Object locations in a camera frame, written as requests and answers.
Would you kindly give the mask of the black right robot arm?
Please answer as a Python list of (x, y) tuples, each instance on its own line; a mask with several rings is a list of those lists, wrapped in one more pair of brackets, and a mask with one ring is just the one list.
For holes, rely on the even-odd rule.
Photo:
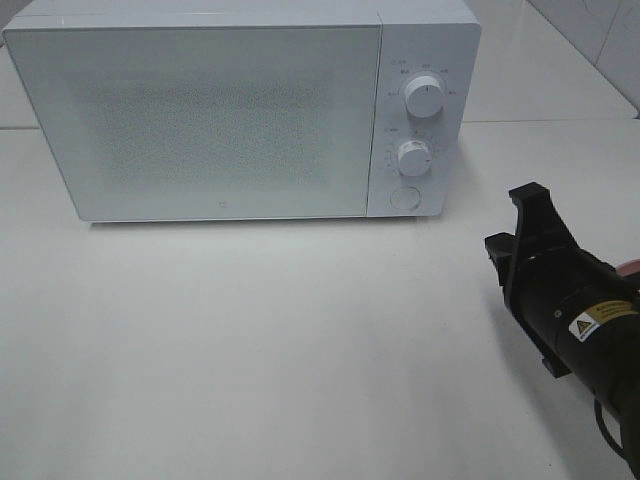
[(582, 249), (550, 192), (512, 189), (514, 233), (484, 241), (504, 302), (555, 378), (575, 375), (594, 398), (610, 448), (639, 471), (639, 275)]

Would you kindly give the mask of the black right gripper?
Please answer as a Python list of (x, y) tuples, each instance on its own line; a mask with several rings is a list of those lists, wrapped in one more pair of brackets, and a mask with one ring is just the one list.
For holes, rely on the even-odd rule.
[(555, 378), (639, 378), (639, 273), (629, 277), (578, 247), (551, 200), (528, 183), (509, 191), (515, 234), (484, 246), (505, 303)]

